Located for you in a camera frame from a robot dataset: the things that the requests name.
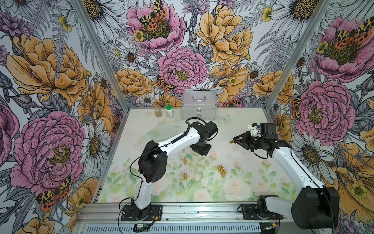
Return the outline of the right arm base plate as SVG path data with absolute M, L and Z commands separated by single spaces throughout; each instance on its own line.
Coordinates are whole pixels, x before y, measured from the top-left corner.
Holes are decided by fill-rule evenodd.
M 242 214 L 244 220 L 282 220 L 283 215 L 260 211 L 257 204 L 241 204 L 237 211 Z

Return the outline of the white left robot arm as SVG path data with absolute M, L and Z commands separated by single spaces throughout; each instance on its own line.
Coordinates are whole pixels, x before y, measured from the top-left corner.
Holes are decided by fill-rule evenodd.
M 138 172 L 141 179 L 139 191 L 131 199 L 131 215 L 143 220 L 150 213 L 151 196 L 156 182 L 166 173 L 168 158 L 190 147 L 201 156 L 207 156 L 211 145 L 208 143 L 218 133 L 217 125 L 198 117 L 186 120 L 187 129 L 162 142 L 149 141 L 138 157 Z

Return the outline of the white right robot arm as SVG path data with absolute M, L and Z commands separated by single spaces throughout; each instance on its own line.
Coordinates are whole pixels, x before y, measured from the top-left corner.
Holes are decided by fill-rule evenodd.
M 255 207 L 257 216 L 265 219 L 275 215 L 277 219 L 289 217 L 302 230 L 334 231 L 339 222 L 340 195 L 326 187 L 296 157 L 290 144 L 278 138 L 273 123 L 252 124 L 250 130 L 235 136 L 230 143 L 255 152 L 266 151 L 287 174 L 295 186 L 297 197 L 294 201 L 276 195 L 260 195 Z

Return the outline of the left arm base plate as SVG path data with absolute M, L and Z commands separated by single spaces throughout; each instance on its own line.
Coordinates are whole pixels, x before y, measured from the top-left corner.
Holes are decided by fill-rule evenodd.
M 150 204 L 140 210 L 135 205 L 125 205 L 122 208 L 121 221 L 160 221 L 162 218 L 163 205 Z

